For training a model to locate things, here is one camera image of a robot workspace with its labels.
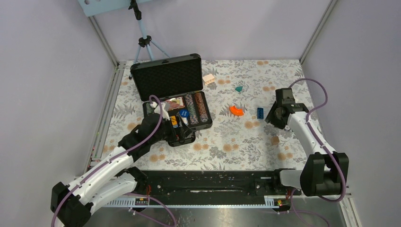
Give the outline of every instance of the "blue tripod leg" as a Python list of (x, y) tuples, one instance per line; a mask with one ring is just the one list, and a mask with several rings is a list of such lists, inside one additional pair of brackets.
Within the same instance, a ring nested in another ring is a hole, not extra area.
[(137, 55), (135, 56), (134, 64), (138, 62), (139, 52), (140, 52), (140, 46), (138, 45)]
[(151, 61), (153, 61), (153, 60), (155, 59), (155, 57), (153, 56), (153, 53), (152, 53), (152, 50), (151, 50), (151, 48), (150, 48), (150, 45), (149, 45), (149, 44), (148, 44), (148, 45), (146, 45), (146, 49), (148, 50), (148, 53), (149, 53), (150, 60), (151, 60)]
[(151, 43), (153, 43), (153, 45), (155, 47), (157, 47), (161, 52), (163, 52), (163, 54), (165, 54), (168, 58), (170, 58), (170, 56), (163, 50), (163, 48), (154, 40), (150, 40)]

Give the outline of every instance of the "floral tablecloth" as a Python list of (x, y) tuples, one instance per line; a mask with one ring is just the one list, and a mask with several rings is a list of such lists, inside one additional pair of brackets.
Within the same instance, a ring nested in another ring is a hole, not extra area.
[[(129, 80), (127, 63), (102, 157), (143, 119), (142, 102), (133, 80)], [(302, 169), (304, 150), (291, 130), (279, 130), (256, 118), (258, 107), (266, 118), (275, 89), (288, 87), (302, 78), (298, 60), (202, 61), (203, 75), (213, 74), (216, 82), (203, 91), (213, 119), (213, 126), (198, 131), (192, 144), (170, 147), (158, 142), (134, 165), (141, 170), (273, 170)], [(238, 93), (234, 88), (243, 86)], [(293, 86), (297, 102), (312, 108), (305, 82)], [(233, 116), (228, 107), (242, 108), (244, 116)]]

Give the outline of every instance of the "tripod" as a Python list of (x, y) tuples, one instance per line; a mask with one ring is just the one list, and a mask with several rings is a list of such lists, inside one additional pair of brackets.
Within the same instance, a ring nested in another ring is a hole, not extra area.
[(145, 29), (145, 26), (143, 25), (143, 22), (142, 22), (142, 12), (138, 8), (137, 1), (136, 0), (131, 0), (130, 7), (128, 9), (133, 9), (134, 10), (135, 18), (138, 21), (140, 32), (142, 33), (142, 37), (139, 38), (139, 43), (138, 43), (139, 46), (138, 46), (137, 54), (135, 56), (134, 64), (137, 63), (137, 61), (138, 61), (139, 52), (140, 52), (140, 49), (142, 47), (143, 48), (146, 47), (146, 49), (148, 50), (149, 58), (150, 58), (151, 61), (153, 61), (155, 59), (155, 57), (153, 56), (152, 50), (150, 48), (150, 43), (152, 43), (163, 54), (165, 54), (168, 58), (170, 58), (170, 56), (163, 50), (163, 48), (161, 48), (161, 46), (159, 44), (157, 44), (154, 40), (152, 40), (152, 37), (150, 35), (146, 34), (146, 29)]

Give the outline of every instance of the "white wall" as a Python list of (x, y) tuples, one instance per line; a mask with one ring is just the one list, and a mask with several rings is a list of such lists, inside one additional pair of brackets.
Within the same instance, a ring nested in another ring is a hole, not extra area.
[(50, 226), (52, 187), (82, 173), (112, 71), (77, 1), (1, 2), (1, 226)]
[[(330, 0), (153, 0), (142, 20), (171, 56), (299, 59)], [(134, 59), (142, 37), (133, 10), (96, 16), (119, 60)], [(153, 48), (157, 59), (164, 58)], [(149, 59), (145, 49), (140, 59)]]
[[(327, 140), (349, 156), (364, 227), (399, 226), (400, 25), (399, 0), (340, 0), (304, 64), (329, 93), (319, 117)], [(312, 95), (323, 101), (319, 88)]]

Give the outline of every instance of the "blue block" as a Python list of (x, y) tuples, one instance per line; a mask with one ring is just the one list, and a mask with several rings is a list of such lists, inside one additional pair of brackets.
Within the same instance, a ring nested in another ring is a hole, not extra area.
[(263, 108), (258, 107), (258, 113), (257, 113), (258, 119), (263, 119)]
[[(137, 3), (140, 4), (147, 1), (151, 0), (137, 0)], [(121, 8), (128, 9), (131, 4), (131, 0), (89, 0), (86, 2), (85, 0), (78, 0), (78, 2), (87, 17)]]
[(241, 92), (242, 91), (242, 86), (236, 87), (235, 90), (238, 91), (238, 92)]
[(182, 117), (189, 117), (188, 110), (180, 110), (180, 116)]

